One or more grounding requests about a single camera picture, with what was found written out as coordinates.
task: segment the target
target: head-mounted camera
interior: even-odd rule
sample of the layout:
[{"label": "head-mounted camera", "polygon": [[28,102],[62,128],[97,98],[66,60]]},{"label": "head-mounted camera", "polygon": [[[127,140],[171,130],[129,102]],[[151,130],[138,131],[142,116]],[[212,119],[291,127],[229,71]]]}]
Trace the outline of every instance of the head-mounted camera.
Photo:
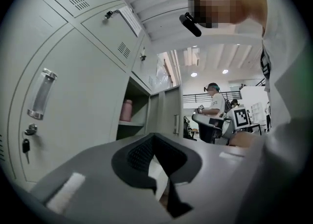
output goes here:
[{"label": "head-mounted camera", "polygon": [[188,12],[181,15],[179,20],[196,37],[201,36],[201,31],[196,24],[205,28],[217,28],[217,23],[208,22],[208,18],[201,18],[199,13],[195,13],[195,10],[194,0],[188,0]]}]

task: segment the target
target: pink bottle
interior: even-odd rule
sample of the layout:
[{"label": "pink bottle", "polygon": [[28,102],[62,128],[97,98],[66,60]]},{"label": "pink bottle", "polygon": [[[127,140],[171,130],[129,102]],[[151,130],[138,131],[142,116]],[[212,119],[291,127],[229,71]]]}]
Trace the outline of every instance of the pink bottle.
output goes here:
[{"label": "pink bottle", "polygon": [[125,100],[122,106],[121,116],[119,120],[131,121],[132,109],[133,109],[133,102],[131,100]]}]

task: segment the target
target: white t-shirt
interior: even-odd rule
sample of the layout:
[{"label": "white t-shirt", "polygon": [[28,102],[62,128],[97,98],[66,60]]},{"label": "white t-shirt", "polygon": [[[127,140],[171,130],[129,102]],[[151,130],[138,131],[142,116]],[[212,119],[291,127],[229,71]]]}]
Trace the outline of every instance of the white t-shirt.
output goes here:
[{"label": "white t-shirt", "polygon": [[269,103],[266,104],[266,108],[265,108],[265,113],[266,115],[269,115]]},{"label": "white t-shirt", "polygon": [[268,18],[263,46],[271,70],[266,91],[273,127],[292,118],[313,115],[311,40],[291,0],[267,0]]},{"label": "white t-shirt", "polygon": [[219,109],[219,113],[217,115],[212,115],[214,117],[218,117],[221,113],[225,112],[225,99],[221,93],[216,93],[212,97],[211,106],[209,109]]}]

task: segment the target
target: ceiling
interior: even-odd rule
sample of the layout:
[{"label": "ceiling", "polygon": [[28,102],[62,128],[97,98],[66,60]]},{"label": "ceiling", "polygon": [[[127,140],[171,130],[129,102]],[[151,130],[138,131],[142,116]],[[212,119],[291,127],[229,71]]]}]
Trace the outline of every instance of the ceiling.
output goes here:
[{"label": "ceiling", "polygon": [[179,21],[187,11],[187,0],[127,0],[149,34],[157,53],[183,49],[193,45],[242,44],[261,47],[261,27],[253,21],[240,25],[201,28],[195,37]]},{"label": "ceiling", "polygon": [[127,2],[149,34],[156,53],[167,53],[173,60],[182,82],[191,79],[192,72],[220,72],[224,69],[236,69],[236,74],[243,74],[240,70],[247,69],[250,73],[252,70],[258,74],[261,72],[262,28],[254,21],[246,20],[238,25],[220,24],[214,29],[201,27],[202,36],[195,37],[179,21],[179,16],[187,11],[187,0]]}]

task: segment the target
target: shelf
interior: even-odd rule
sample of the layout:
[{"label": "shelf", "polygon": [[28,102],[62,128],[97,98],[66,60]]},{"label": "shelf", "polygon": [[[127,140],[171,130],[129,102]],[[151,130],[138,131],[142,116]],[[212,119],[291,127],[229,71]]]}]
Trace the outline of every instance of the shelf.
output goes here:
[{"label": "shelf", "polygon": [[119,125],[123,125],[123,126],[132,126],[132,127],[143,127],[143,126],[144,126],[143,123],[122,121],[122,120],[120,120],[120,121],[118,122],[118,124],[119,124]]}]

